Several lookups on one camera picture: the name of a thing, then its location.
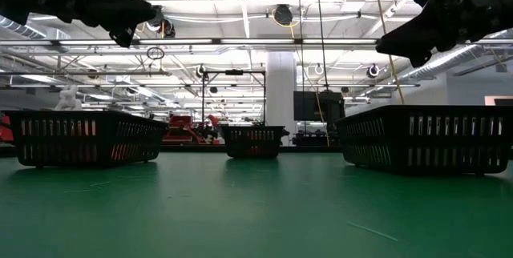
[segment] industrial ceiling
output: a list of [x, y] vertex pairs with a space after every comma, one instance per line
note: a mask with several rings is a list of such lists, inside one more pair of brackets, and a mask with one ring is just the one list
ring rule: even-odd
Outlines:
[[[19, 75], [15, 79], [2, 76], [1, 83], [25, 86], [62, 85], [72, 80], [73, 83], [84, 85], [81, 92], [87, 94], [86, 101], [91, 102], [91, 108], [106, 107], [106, 103], [117, 102], [119, 105], [124, 104], [123, 108], [137, 114], [151, 105], [142, 107], [142, 102], [161, 107], [163, 113], [169, 107], [175, 108], [176, 111], [182, 109], [184, 112], [195, 110], [200, 106], [198, 103], [201, 101], [200, 89], [195, 88], [195, 85], [200, 85], [196, 77], [199, 66], [203, 66], [208, 71], [265, 70], [267, 52], [271, 50], [287, 50], [296, 53], [297, 65], [303, 66], [313, 83], [319, 85], [325, 84], [324, 74], [316, 71], [318, 70], [316, 68], [317, 64], [322, 64], [325, 60], [328, 84], [335, 85], [334, 91], [339, 91], [340, 85], [366, 85], [379, 82], [368, 80], [366, 77], [367, 68], [374, 64], [383, 69], [379, 76], [380, 81], [391, 75], [391, 71], [388, 71], [390, 66], [388, 56], [378, 54], [373, 47], [375, 39], [383, 35], [378, 0], [148, 1], [163, 7], [164, 14], [176, 29], [176, 39], [166, 40], [170, 42], [159, 45], [158, 40], [153, 40], [159, 39], [159, 35], [151, 31], [148, 26], [141, 24], [135, 36], [141, 42], [135, 40], [132, 48], [123, 49], [109, 43], [108, 33], [102, 28], [89, 28], [77, 21], [66, 24], [56, 17], [34, 14], [30, 17], [29, 23], [29, 30], [33, 30], [32, 36], [8, 22], [0, 22], [2, 26], [0, 39], [3, 40], [3, 43], [0, 42], [0, 47], [4, 53], [4, 58], [0, 61], [0, 71], [62, 74], [60, 76]], [[421, 8], [412, 0], [381, 0], [381, 3], [388, 31], [409, 21], [421, 11]], [[277, 5], [281, 4], [288, 5], [294, 17], [294, 23], [299, 21], [300, 12], [302, 13], [301, 28], [298, 24], [291, 30], [290, 27], [280, 26], [273, 20], [271, 13]], [[324, 53], [319, 42], [321, 18], [324, 33], [322, 38], [326, 39], [327, 46]], [[34, 34], [38, 33], [45, 37], [34, 38]], [[300, 59], [294, 38], [302, 42], [309, 41], [301, 54], [303, 61]], [[45, 43], [47, 39], [59, 39], [63, 42], [58, 46], [47, 45]], [[73, 42], [90, 39], [98, 41]], [[152, 61], [147, 58], [148, 49], [154, 46], [158, 46], [165, 53], [165, 57], [161, 60]], [[409, 66], [404, 58], [393, 57], [393, 59], [400, 71]], [[92, 71], [114, 74], [78, 75], [78, 73]], [[142, 71], [146, 71], [146, 74], [131, 75]], [[251, 75], [220, 75], [212, 81], [210, 86], [216, 84], [238, 84], [239, 86], [218, 87], [216, 93], [208, 91], [208, 99], [211, 102], [210, 111], [212, 113], [221, 111], [216, 103], [225, 99], [222, 111], [228, 115], [258, 116], [262, 111], [263, 90], [257, 78]], [[133, 87], [128, 91], [127, 85], [133, 85]], [[175, 87], [157, 87], [156, 85]], [[349, 98], [366, 96], [365, 92], [362, 94], [361, 87], [350, 89]], [[244, 99], [254, 103], [230, 104], [229, 100], [226, 100], [230, 97], [234, 102]]]

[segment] basket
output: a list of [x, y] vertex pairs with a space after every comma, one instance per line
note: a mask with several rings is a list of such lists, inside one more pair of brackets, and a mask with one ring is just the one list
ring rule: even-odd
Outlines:
[[285, 127], [227, 127], [223, 126], [226, 152], [232, 158], [267, 158], [278, 156]]
[[513, 107], [386, 106], [335, 122], [345, 160], [404, 175], [500, 173]]
[[159, 155], [166, 123], [114, 111], [5, 111], [25, 166], [101, 166]]

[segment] ceiling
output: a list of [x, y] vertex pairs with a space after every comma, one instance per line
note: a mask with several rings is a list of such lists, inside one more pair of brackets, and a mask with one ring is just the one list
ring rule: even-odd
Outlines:
[[[379, 38], [383, 35], [383, 27], [379, 19], [378, 0], [148, 0], [154, 5], [164, 7], [163, 12], [170, 18], [176, 28], [176, 38]], [[386, 29], [388, 31], [402, 25], [410, 18], [420, 13], [421, 8], [411, 0], [381, 0], [382, 9], [388, 13]], [[298, 21], [300, 10], [304, 20], [301, 25], [293, 28], [277, 25], [268, 14], [278, 4], [287, 4], [294, 18]], [[89, 28], [81, 22], [73, 21], [71, 24], [60, 22], [52, 17], [33, 15], [30, 26], [35, 29], [59, 29], [68, 34], [71, 39], [108, 39], [108, 33], [102, 29]], [[139, 25], [137, 38], [159, 38], [159, 35]], [[0, 29], [0, 38], [4, 40], [26, 39], [11, 30]], [[116, 54], [115, 50], [122, 50], [113, 46], [99, 47], [72, 47], [67, 53], [59, 53], [43, 47], [12, 46], [8, 50], [19, 53], [27, 58], [33, 58], [42, 62], [49, 68], [30, 68], [31, 71], [48, 71], [57, 69], [60, 59], [61, 67], [66, 66], [66, 71], [117, 71], [131, 73], [134, 71], [153, 71], [153, 75], [132, 76], [130, 83], [152, 84], [194, 84], [198, 83], [195, 76], [199, 65], [204, 65], [210, 71], [223, 71], [226, 69], [253, 69], [264, 70], [267, 63], [267, 53], [277, 50], [273, 47], [226, 47], [226, 46], [162, 46], [169, 50], [170, 54], [151, 64], [146, 60], [147, 46], [132, 47], [123, 50], [122, 54]], [[105, 55], [96, 54], [103, 50]], [[330, 47], [323, 52], [320, 47], [309, 48], [301, 54], [303, 61], [298, 57], [298, 50], [286, 49], [295, 52], [297, 65], [306, 68], [307, 75], [314, 81], [321, 81], [324, 75], [315, 71], [318, 63], [325, 60], [327, 66], [328, 83], [359, 83], [366, 78], [366, 69], [372, 64], [387, 68], [388, 56], [378, 54], [372, 48], [354, 46], [345, 49]], [[156, 75], [162, 69], [169, 74]], [[87, 76], [73, 78], [78, 83], [84, 84], [111, 84], [104, 76], [98, 79], [89, 79]], [[34, 83], [34, 80], [19, 79], [20, 83]], [[252, 87], [220, 88], [216, 94], [219, 97], [261, 97], [263, 91], [260, 85], [250, 75], [223, 76], [220, 75], [215, 83], [252, 83]], [[179, 88], [151, 88], [151, 91], [160, 100], [167, 102], [199, 102], [197, 92], [200, 89]], [[102, 93], [113, 95], [119, 101], [135, 101], [135, 98], [124, 88], [114, 88], [113, 91]], [[91, 101], [108, 101], [92, 99]], [[142, 101], [156, 102], [154, 97]], [[261, 110], [261, 99], [254, 99], [255, 113]]]

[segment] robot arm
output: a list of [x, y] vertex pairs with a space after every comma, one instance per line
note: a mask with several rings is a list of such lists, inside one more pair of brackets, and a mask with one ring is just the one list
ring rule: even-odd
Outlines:
[[475, 42], [513, 27], [513, 0], [414, 0], [422, 13], [383, 35], [376, 51], [409, 58], [421, 67], [431, 51], [446, 51], [457, 43]]

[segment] white pillar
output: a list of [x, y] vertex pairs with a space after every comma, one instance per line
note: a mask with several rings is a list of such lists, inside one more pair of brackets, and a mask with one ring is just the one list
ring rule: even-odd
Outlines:
[[[266, 95], [266, 119], [269, 126], [285, 126], [285, 130], [294, 134], [296, 131], [294, 122], [295, 90], [296, 59], [294, 53], [269, 52]], [[284, 146], [289, 145], [289, 137], [283, 137], [281, 141]]]

